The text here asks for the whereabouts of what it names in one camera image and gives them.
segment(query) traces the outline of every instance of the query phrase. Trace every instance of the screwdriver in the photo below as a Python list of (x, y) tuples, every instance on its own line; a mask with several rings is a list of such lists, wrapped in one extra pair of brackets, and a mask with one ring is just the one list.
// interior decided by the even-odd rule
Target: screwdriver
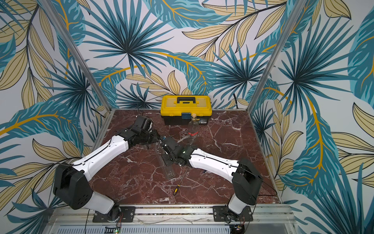
[(187, 170), (186, 170), (186, 172), (184, 173), (184, 175), (183, 175), (181, 181), (179, 182), (179, 184), (178, 184), (177, 187), (175, 188), (174, 193), (173, 193), (174, 196), (177, 194), (178, 189), (179, 189), (179, 187), (181, 186), (181, 183), (182, 183), (182, 181), (183, 181), (183, 179), (184, 179), (184, 177), (185, 177), (186, 174), (187, 174)]

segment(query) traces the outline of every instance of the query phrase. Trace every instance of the red marble surface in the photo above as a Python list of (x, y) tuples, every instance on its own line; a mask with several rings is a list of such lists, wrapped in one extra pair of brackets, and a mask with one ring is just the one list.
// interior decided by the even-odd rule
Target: red marble surface
[[(165, 125), (157, 110), (116, 110), (103, 142), (115, 131), (134, 123), (142, 114), (153, 120), (160, 135), (171, 136), (187, 143), (187, 126)], [(213, 111), (207, 125), (201, 125), (195, 144), (202, 150), (223, 158), (249, 158), (268, 184), (272, 185), (264, 158), (255, 137), (249, 116), (245, 111)], [(224, 178), (201, 169), (172, 165), (176, 177), (167, 180), (151, 149), (133, 147), (103, 167), (90, 181), (93, 190), (111, 197), (121, 204), (224, 204), (234, 193), (232, 184)], [(180, 190), (173, 190), (188, 170)], [(275, 192), (263, 183), (260, 194)], [(279, 203), (277, 197), (260, 196), (258, 203)]]

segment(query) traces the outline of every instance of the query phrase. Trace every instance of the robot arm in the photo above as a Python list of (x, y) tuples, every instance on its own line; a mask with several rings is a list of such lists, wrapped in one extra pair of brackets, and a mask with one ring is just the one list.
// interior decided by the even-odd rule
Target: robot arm
[(113, 158), (136, 144), (147, 145), (158, 141), (156, 130), (150, 130), (152, 121), (138, 116), (134, 125), (120, 131), (98, 149), (75, 161), (72, 165), (56, 168), (53, 193), (74, 210), (87, 208), (106, 214), (108, 220), (118, 216), (118, 205), (89, 186), (92, 177)]
[(161, 146), (165, 150), (162, 157), (166, 165), (175, 163), (204, 169), (233, 184), (235, 193), (227, 207), (227, 216), (231, 220), (238, 221), (247, 205), (256, 204), (263, 179), (249, 160), (231, 160), (206, 153), (195, 146), (183, 147), (171, 137), (164, 137)]

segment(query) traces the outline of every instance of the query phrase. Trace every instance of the cable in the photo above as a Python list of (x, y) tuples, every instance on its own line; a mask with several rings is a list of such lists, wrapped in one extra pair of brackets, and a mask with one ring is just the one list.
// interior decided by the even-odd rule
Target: cable
[(86, 218), (86, 224), (85, 224), (85, 234), (86, 234), (86, 227), (87, 227), (87, 221), (88, 221), (88, 214), (90, 213), (90, 209), (87, 212), (87, 218)]

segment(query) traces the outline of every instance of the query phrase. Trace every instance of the plastic bottle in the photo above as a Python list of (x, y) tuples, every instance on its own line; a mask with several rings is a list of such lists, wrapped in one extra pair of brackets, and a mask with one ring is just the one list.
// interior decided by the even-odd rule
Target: plastic bottle
[(199, 123), (196, 114), (192, 114), (192, 119), (188, 123), (188, 143), (191, 145), (199, 133)]

